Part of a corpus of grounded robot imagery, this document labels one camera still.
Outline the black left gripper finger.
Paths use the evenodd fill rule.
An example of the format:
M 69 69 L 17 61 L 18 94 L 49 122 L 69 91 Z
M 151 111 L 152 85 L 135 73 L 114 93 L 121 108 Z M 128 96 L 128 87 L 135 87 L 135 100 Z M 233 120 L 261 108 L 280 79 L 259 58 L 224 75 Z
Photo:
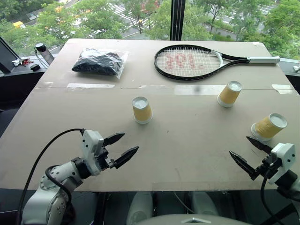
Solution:
M 124 135 L 125 135 L 124 132 L 119 132 L 119 133 L 115 133 L 109 137 L 106 137 L 103 141 L 103 146 L 112 145 L 112 144 L 116 143 Z
M 118 169 L 121 166 L 123 166 L 126 162 L 128 162 L 133 157 L 133 155 L 138 151 L 138 149 L 139 146 L 135 146 L 125 151 L 118 159 L 114 161 L 114 167 Z

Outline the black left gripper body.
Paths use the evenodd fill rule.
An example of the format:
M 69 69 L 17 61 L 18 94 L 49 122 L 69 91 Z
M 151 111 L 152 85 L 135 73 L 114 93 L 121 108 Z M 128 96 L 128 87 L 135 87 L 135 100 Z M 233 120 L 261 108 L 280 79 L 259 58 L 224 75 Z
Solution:
M 100 173 L 108 168 L 114 168 L 115 162 L 108 156 L 108 150 L 103 146 L 97 146 L 94 153 L 95 166 L 97 172 Z

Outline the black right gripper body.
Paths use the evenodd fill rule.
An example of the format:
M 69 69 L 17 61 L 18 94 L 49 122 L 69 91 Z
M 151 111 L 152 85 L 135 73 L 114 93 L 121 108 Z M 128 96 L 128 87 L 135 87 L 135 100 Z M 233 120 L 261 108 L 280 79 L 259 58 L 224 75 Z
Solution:
M 262 164 L 255 169 L 255 178 L 261 175 L 263 178 L 271 179 L 282 166 L 282 160 L 274 153 L 270 153 L 262 160 Z

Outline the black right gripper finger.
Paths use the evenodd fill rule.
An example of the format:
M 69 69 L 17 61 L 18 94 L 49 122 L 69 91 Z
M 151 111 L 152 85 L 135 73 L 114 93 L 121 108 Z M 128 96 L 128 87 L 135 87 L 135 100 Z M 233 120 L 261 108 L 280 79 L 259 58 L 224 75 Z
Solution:
M 246 138 L 252 143 L 253 146 L 255 146 L 257 149 L 264 151 L 267 154 L 270 154 L 272 151 L 272 148 L 265 144 L 264 142 L 261 142 L 255 137 L 252 136 L 246 136 Z
M 257 178 L 257 176 L 259 175 L 256 170 L 250 166 L 247 161 L 241 157 L 240 155 L 238 155 L 237 153 L 233 152 L 233 151 L 229 151 L 230 156 L 233 158 L 233 160 L 236 162 L 236 164 L 242 168 L 251 178 L 251 180 L 255 180 Z

